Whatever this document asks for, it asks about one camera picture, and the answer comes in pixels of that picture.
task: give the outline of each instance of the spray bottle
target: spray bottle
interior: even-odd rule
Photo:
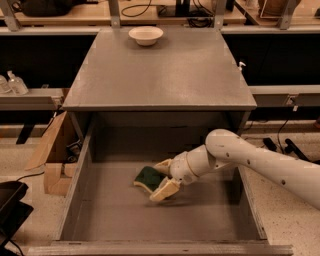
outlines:
[[[0,93],[10,92],[11,88],[8,85],[7,79],[0,75]]]
[[[23,95],[28,93],[28,88],[20,77],[15,76],[12,71],[8,71],[9,81],[8,84],[11,90],[16,95]]]

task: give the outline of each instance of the black chair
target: black chair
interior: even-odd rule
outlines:
[[[28,186],[19,181],[0,183],[0,255],[16,255],[5,245],[11,240],[33,208],[20,200]]]

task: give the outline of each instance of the cardboard box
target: cardboard box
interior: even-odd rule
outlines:
[[[25,170],[40,167],[44,171],[45,193],[63,196],[67,194],[76,164],[67,163],[66,146],[77,140],[67,112],[56,116],[43,134]]]

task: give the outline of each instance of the gray countertop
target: gray countertop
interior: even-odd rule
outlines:
[[[161,27],[153,46],[131,28],[101,30],[64,103],[69,111],[240,110],[256,107],[219,31]]]

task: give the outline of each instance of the tile floor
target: tile floor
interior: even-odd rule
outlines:
[[[242,137],[257,146],[263,146],[264,137],[270,137],[277,143],[277,132],[283,123],[248,122],[248,129]],[[281,130],[280,141],[285,146],[284,140],[290,138],[307,157],[315,161],[320,160],[320,129],[312,124],[312,121],[288,122]],[[0,182],[41,171],[39,168],[24,171],[39,138],[29,138],[24,145],[15,145],[15,141],[16,138],[0,137]],[[247,169],[247,177],[269,243],[292,244],[295,256],[318,255],[320,211],[250,169]],[[30,246],[50,245],[60,223],[65,200],[61,196],[44,194],[43,176],[27,178],[24,182],[29,190],[23,201],[32,205],[34,211],[16,233],[14,240],[28,255]],[[18,253],[11,244],[7,248]]]

